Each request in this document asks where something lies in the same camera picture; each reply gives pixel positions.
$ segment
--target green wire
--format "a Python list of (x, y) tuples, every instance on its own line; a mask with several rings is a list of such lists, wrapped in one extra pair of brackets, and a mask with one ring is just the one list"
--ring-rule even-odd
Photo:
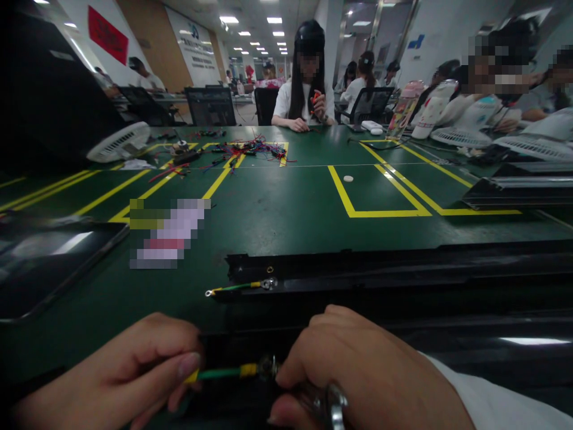
[(236, 376), (239, 377), (241, 375), (241, 368), (227, 368), (227, 369), (215, 369), (215, 370), (205, 370), (200, 371), (197, 375), (197, 380), (203, 379), (218, 379), (222, 377), (229, 377), (229, 376)]

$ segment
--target hand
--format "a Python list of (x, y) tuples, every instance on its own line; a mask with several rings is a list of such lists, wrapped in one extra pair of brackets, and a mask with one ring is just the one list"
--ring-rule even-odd
[(309, 126), (306, 124), (306, 121), (302, 118), (291, 119), (288, 123), (288, 128), (290, 128), (292, 131), (296, 131), (297, 133), (303, 133), (310, 130)]
[(518, 120), (505, 118), (501, 120), (499, 125), (495, 128), (495, 131), (499, 131), (500, 133), (511, 133), (512, 131), (515, 131), (518, 125)]
[[(315, 315), (276, 376), (291, 389), (309, 380), (335, 380), (349, 406), (344, 418), (359, 430), (475, 430), (460, 397), (438, 369), (406, 343), (347, 308)], [(290, 394), (279, 397), (269, 422), (320, 428)]]
[(22, 429), (140, 430), (165, 403), (175, 412), (200, 365), (199, 330), (152, 314), (14, 408)]
[(324, 97), (324, 94), (318, 90), (315, 90), (315, 94), (318, 95), (314, 102), (315, 115), (322, 121), (322, 118), (324, 118), (324, 115), (326, 114), (326, 98)]

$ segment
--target office chair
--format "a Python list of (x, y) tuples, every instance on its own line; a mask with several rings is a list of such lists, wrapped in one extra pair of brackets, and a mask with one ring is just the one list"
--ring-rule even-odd
[(255, 105), (259, 125), (271, 125), (278, 95), (278, 88), (255, 88)]
[(204, 126), (234, 126), (235, 109), (229, 88), (185, 88), (185, 96), (189, 104), (189, 112), (193, 125)]
[(128, 109), (153, 127), (173, 127), (187, 125), (186, 122), (175, 121), (169, 112), (141, 87), (119, 87), (120, 92), (130, 103)]
[[(350, 119), (350, 124), (361, 124), (362, 121), (384, 122), (384, 110), (393, 92), (393, 87), (363, 88), (358, 94), (352, 111), (338, 113)], [(370, 100), (366, 99), (368, 94), (372, 94)]]

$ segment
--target pink water bottle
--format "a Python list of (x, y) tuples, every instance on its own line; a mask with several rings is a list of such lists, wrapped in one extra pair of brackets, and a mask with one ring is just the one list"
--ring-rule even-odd
[(424, 92), (423, 81), (410, 81), (402, 90), (398, 103), (394, 108), (394, 116), (388, 126), (388, 133), (386, 138), (390, 140), (400, 140), (402, 133), (406, 130), (406, 126), (412, 116), (412, 111), (418, 103), (420, 95)]

